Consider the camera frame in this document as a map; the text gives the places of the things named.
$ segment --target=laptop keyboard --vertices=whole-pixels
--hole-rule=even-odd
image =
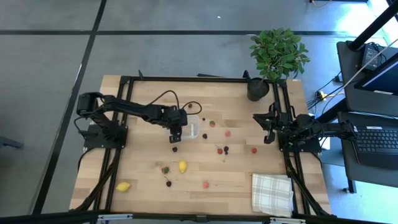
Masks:
[[[398,130],[356,127],[355,131],[358,153],[398,154]]]

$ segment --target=plaid towel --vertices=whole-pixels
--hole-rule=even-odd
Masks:
[[[286,175],[253,174],[252,207],[278,217],[291,217],[293,210],[292,182]]]

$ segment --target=concrete floor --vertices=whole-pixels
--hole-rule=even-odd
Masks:
[[[0,1],[0,29],[90,30],[100,0]],[[100,30],[292,30],[347,31],[359,34],[374,20],[365,3],[331,2],[315,8],[306,0],[108,1]],[[383,42],[382,32],[373,39]],[[305,95],[339,71],[336,43],[346,37],[304,36],[311,63],[303,81]],[[0,150],[0,216],[29,213],[55,132],[88,37],[0,35],[0,136],[25,143],[23,150]],[[249,36],[164,35],[97,36],[80,92],[98,91],[103,75],[195,76],[197,73],[241,77],[257,74],[249,57]],[[325,88],[332,91],[335,84]],[[83,141],[70,125],[44,212],[68,210]],[[338,217],[398,222],[397,189],[360,183],[346,195],[344,168],[324,166],[333,213]],[[140,223],[157,221],[141,220]]]

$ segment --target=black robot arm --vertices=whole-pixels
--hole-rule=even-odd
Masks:
[[[103,102],[101,106],[98,105],[98,99]],[[95,141],[97,147],[105,147],[105,144],[110,146],[111,142],[116,144],[113,147],[124,147],[122,143],[126,142],[127,126],[121,126],[117,121],[110,121],[104,114],[108,111],[138,116],[150,124],[169,129],[170,143],[181,141],[182,126],[187,125],[187,112],[184,109],[178,109],[177,106],[140,105],[117,99],[113,95],[102,95],[98,92],[84,93],[79,96],[76,113],[80,117],[92,119],[97,126],[92,127],[91,130],[89,127],[89,130],[81,131],[86,139],[86,147],[94,147],[92,144]]]
[[[282,133],[291,144],[303,144],[306,140],[324,137],[339,137],[342,139],[355,138],[354,126],[350,121],[342,123],[319,123],[315,117],[299,114],[293,122],[287,113],[278,113],[273,104],[266,114],[254,114],[253,119],[263,130],[268,131],[264,143],[270,144],[275,140],[274,130]]]

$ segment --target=white cable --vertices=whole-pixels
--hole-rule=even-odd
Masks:
[[[345,85],[343,85],[342,87],[340,87],[340,88],[338,89],[338,91],[340,91],[340,90],[343,89],[343,88],[346,88],[346,86],[348,86],[348,84],[349,84],[351,81],[353,81],[353,79],[354,79],[360,72],[362,72],[362,70],[363,70],[366,66],[368,66],[368,65],[369,65],[375,58],[377,58],[380,54],[382,54],[383,51],[387,50],[391,45],[393,45],[395,42],[397,42],[397,40],[398,40],[398,39],[394,40],[393,43],[389,44],[386,48],[382,49],[378,54],[376,54],[376,55],[375,55],[370,61],[368,61],[361,69],[359,69],[359,70],[355,73],[355,75],[354,75],[350,80],[348,80],[348,82],[347,82]],[[336,96],[337,96],[337,94],[334,95],[334,96],[332,96],[332,98],[326,103],[326,105],[323,107],[322,114],[323,114],[323,112],[325,112],[325,108],[328,106],[328,104],[330,103],[330,101],[331,101],[334,97],[336,97]]]
[[[323,6],[326,6],[327,4],[331,3],[331,1],[332,1],[332,0],[329,0],[328,2],[324,3],[323,5],[318,6],[317,4],[315,4],[315,0],[312,0],[312,4],[313,4],[315,7],[323,7]]]

